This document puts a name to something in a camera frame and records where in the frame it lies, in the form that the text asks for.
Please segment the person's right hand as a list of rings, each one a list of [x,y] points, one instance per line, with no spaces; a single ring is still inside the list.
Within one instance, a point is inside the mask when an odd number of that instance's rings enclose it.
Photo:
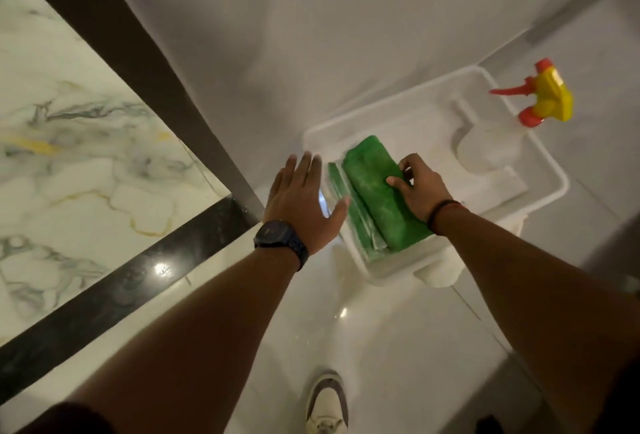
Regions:
[[[413,191],[411,195],[402,195],[409,210],[421,221],[428,219],[434,206],[442,200],[453,199],[446,188],[443,179],[433,171],[421,158],[413,153],[407,155],[399,163],[403,178],[410,182]]]

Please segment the person's left hand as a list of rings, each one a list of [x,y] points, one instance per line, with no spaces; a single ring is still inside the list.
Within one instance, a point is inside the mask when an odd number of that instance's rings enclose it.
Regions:
[[[294,187],[294,171],[301,158],[290,155],[283,168],[281,186],[277,195],[266,205],[263,222],[283,220],[288,222],[308,247],[310,255],[327,246],[340,231],[330,231],[328,218],[319,202],[322,177],[322,159],[320,155],[310,153],[310,167],[307,181],[302,188]]]

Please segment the green cloth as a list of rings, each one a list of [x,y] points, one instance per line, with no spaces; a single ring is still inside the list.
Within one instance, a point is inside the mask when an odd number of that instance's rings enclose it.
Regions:
[[[341,167],[390,252],[403,251],[433,235],[411,212],[401,192],[387,183],[389,177],[406,180],[377,136],[368,136],[348,150]]]

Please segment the person's right forearm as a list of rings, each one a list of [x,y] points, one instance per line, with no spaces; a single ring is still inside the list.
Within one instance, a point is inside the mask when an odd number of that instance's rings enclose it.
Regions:
[[[640,300],[468,210],[443,211],[437,225],[556,416],[591,434],[640,356]]]

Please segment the person's left forearm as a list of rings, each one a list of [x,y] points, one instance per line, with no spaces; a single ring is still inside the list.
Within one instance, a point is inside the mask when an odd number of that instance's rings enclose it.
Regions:
[[[69,400],[118,434],[224,432],[299,268],[287,248],[255,249],[137,333]]]

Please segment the black and red wristband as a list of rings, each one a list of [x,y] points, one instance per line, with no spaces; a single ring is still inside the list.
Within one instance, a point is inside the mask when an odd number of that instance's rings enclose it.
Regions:
[[[463,209],[463,210],[467,210],[467,208],[466,208],[466,206],[464,206],[464,204],[460,203],[459,201],[453,200],[453,199],[446,199],[446,200],[442,200],[439,203],[437,203],[436,206],[434,206],[433,210],[431,211],[431,213],[428,216],[428,219],[426,221],[426,225],[427,225],[428,229],[436,236],[442,236],[442,234],[438,230],[438,225],[437,225],[438,217],[439,217],[439,215],[441,215],[443,213],[443,211],[446,211],[448,209]]]

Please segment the black wrist watch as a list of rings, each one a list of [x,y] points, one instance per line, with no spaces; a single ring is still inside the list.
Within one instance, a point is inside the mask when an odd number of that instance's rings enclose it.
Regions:
[[[298,260],[297,271],[300,271],[310,256],[308,247],[301,240],[295,229],[286,221],[270,220],[265,222],[253,239],[254,248],[284,248],[295,254]]]

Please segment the white plastic caddy tray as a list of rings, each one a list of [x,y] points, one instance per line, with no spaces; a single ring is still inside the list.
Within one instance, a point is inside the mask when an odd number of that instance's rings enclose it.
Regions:
[[[302,147],[324,166],[339,163],[368,136],[378,137],[396,162],[416,152],[466,208],[519,235],[525,217],[563,197],[569,180],[533,133],[505,168],[475,175],[460,165],[455,148],[473,125],[516,117],[510,101],[489,94],[496,87],[484,68],[460,68],[309,128]]]

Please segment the white spray bottle yellow nozzle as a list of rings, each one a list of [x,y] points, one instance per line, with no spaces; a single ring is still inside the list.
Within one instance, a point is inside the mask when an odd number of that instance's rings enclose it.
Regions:
[[[503,121],[479,121],[460,140],[456,157],[466,171],[482,175],[505,168],[522,153],[525,137],[544,121],[567,122],[573,116],[573,94],[550,58],[534,65],[536,74],[512,88],[490,91],[501,97],[535,97],[532,106]]]

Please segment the white and grey shoe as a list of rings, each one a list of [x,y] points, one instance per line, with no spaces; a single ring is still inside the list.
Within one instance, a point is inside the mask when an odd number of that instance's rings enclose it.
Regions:
[[[348,403],[342,378],[334,370],[324,370],[309,391],[305,434],[349,434],[348,424]]]

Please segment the dark right sleeve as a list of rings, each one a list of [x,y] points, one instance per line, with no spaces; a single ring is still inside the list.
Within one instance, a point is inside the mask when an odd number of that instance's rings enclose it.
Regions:
[[[640,356],[620,373],[591,434],[640,434]]]

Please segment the dark sleeve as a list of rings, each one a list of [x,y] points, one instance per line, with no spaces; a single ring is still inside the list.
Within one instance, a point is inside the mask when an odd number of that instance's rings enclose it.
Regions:
[[[14,434],[118,434],[106,418],[86,405],[58,403]]]
[[[620,373],[591,434],[640,434],[640,356]]]

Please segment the dark left sleeve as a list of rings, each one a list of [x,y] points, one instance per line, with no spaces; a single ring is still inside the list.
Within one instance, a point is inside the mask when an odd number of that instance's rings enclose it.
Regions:
[[[86,405],[58,403],[14,434],[118,434],[106,418]]]

